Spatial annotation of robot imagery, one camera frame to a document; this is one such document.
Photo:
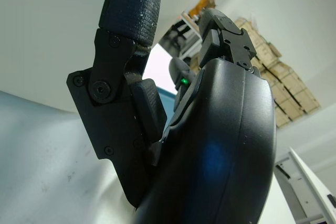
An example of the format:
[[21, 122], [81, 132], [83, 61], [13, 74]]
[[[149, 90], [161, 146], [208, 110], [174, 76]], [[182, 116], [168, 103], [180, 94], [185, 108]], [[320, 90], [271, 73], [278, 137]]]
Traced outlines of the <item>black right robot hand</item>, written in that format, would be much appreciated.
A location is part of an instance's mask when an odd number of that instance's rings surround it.
[[167, 119], [143, 73], [160, 0], [105, 0], [93, 66], [67, 86], [99, 159], [108, 159], [134, 223], [257, 223], [276, 152], [274, 99], [251, 64], [248, 33], [209, 8], [200, 21], [200, 71], [181, 59]]

